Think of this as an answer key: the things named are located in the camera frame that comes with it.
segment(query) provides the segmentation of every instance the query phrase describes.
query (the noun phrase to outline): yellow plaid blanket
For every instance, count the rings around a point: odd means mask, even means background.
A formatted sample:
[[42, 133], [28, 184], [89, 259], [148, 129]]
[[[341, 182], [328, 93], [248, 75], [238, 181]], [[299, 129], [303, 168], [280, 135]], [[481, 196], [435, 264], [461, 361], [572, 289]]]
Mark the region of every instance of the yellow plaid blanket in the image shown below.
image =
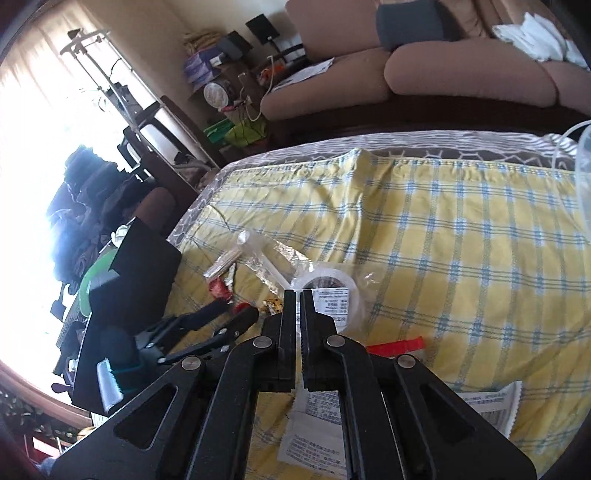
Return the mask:
[[[555, 175], [578, 215], [572, 173]], [[368, 345], [422, 335], [427, 366], [456, 391], [523, 380], [511, 440], [541, 475], [591, 407], [591, 249], [555, 181], [543, 168], [362, 150], [235, 171], [180, 244], [167, 313], [211, 301], [202, 274], [228, 228], [265, 233], [312, 260], [385, 264]], [[244, 265], [235, 293], [258, 305], [268, 296]], [[204, 330], [179, 348], [213, 327]], [[276, 460], [291, 401], [259, 396], [249, 479], [319, 478]]]

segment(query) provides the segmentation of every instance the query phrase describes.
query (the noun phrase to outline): sofa cushion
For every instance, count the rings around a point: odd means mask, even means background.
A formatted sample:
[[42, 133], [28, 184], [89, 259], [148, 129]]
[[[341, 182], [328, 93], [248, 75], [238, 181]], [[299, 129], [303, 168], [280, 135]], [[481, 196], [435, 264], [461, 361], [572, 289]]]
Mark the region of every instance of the sofa cushion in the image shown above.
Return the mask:
[[[415, 0], [381, 0], [382, 5], [407, 4]], [[466, 38], [487, 38], [488, 33], [480, 20], [473, 0], [438, 0], [454, 16]]]
[[382, 46], [389, 51], [418, 41], [463, 38], [456, 19], [437, 0], [380, 5], [376, 12], [376, 26]]
[[591, 72], [565, 61], [541, 65], [556, 85], [559, 104], [591, 116]]
[[312, 62], [379, 47], [374, 0], [288, 0], [285, 9]]
[[269, 120], [283, 120], [383, 102], [392, 95], [384, 80], [389, 55], [382, 48], [373, 48], [338, 57], [326, 72], [271, 92], [263, 98], [261, 111]]
[[135, 209], [134, 217], [142, 220], [154, 232], [160, 232], [170, 219], [176, 205], [177, 202], [167, 189], [156, 187]]
[[404, 45], [386, 64], [386, 82], [399, 95], [487, 98], [551, 106], [556, 88], [534, 60], [491, 38]]
[[491, 0], [474, 0], [474, 6], [476, 7], [476, 11], [482, 20], [486, 32], [490, 37], [493, 37], [492, 27], [504, 23], [493, 2]]

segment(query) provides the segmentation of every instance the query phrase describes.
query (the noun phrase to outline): white paper sheet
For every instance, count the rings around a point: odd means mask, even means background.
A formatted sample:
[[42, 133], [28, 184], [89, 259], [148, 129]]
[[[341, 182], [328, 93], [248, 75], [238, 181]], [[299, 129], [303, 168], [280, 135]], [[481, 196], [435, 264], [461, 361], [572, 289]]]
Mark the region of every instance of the white paper sheet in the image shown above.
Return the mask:
[[[517, 417], [521, 386], [521, 381], [517, 381], [498, 392], [459, 396], [509, 438]], [[323, 475], [346, 478], [339, 393], [309, 392], [299, 384], [288, 416], [277, 459]]]
[[99, 415], [98, 413], [90, 412], [90, 418], [92, 419], [92, 424], [95, 427], [100, 427], [104, 422], [109, 420], [109, 417], [105, 417], [103, 415]]
[[291, 77], [287, 77], [282, 82], [279, 82], [275, 88], [273, 88], [272, 92], [276, 92], [277, 90], [282, 89], [283, 87], [287, 87], [288, 85], [293, 85], [294, 83], [303, 82], [309, 78], [315, 77], [316, 75], [320, 75], [321, 73], [326, 72], [329, 67], [332, 65], [334, 59], [323, 61], [322, 63], [317, 63], [316, 65], [311, 65], [306, 67], [305, 69], [301, 69], [299, 72], [294, 73]]
[[344, 479], [347, 465], [343, 430], [340, 425], [292, 412], [277, 460]]

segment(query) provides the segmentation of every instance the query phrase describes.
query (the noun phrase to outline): clear plastic tube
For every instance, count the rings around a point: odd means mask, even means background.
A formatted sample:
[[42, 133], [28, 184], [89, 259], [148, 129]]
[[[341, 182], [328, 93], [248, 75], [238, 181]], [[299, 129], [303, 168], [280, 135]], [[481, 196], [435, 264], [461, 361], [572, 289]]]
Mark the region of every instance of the clear plastic tube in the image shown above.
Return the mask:
[[[551, 166], [551, 171], [552, 171], [552, 177], [554, 178], [554, 189], [556, 191], [556, 196], [558, 197], [558, 200], [560, 201], [560, 204], [562, 205], [562, 208], [564, 209], [564, 211], [566, 212], [567, 216], [569, 217], [570, 221], [572, 222], [573, 226], [577, 229], [577, 230], [582, 230], [585, 232], [586, 234], [586, 238], [588, 242], [591, 242], [591, 232], [589, 232], [589, 227], [587, 227], [587, 225], [583, 225], [583, 227], [581, 228], [581, 226], [577, 223], [577, 221], [574, 219], [574, 217], [570, 214], [568, 208], [566, 208], [566, 205], [564, 204], [564, 200], [562, 199], [562, 194], [560, 193], [560, 189], [558, 187], [558, 180], [556, 180], [554, 174], [556, 173], [556, 161], [558, 160], [558, 154], [560, 153], [560, 148], [562, 146], [562, 142], [574, 131], [577, 131], [579, 128], [583, 128], [586, 127], [587, 125], [591, 125], [591, 120], [585, 120], [584, 122], [581, 122], [571, 128], [569, 128], [566, 132], [564, 132], [564, 134], [560, 137], [560, 139], [558, 140], [558, 143], [556, 144], [556, 148], [554, 149], [554, 155], [552, 155], [552, 166]], [[579, 199], [579, 192], [577, 192], [577, 198], [579, 200], [580, 203], [580, 199]]]

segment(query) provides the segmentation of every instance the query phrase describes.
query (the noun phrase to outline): plastic bag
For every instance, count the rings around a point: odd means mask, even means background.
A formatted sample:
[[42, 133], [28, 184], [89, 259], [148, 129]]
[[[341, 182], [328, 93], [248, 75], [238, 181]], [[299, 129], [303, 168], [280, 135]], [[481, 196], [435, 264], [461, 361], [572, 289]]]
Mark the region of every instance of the plastic bag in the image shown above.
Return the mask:
[[298, 269], [310, 263], [305, 255], [268, 235], [243, 230], [235, 236], [228, 249], [209, 267], [203, 276], [209, 283], [241, 259], [255, 275], [278, 297], [291, 288]]
[[301, 262], [291, 286], [295, 291], [312, 289], [316, 311], [331, 316], [338, 333], [363, 341], [384, 276], [383, 265]]
[[280, 298], [291, 288], [296, 272], [310, 264], [304, 254], [268, 235], [249, 232], [245, 245], [245, 265]]

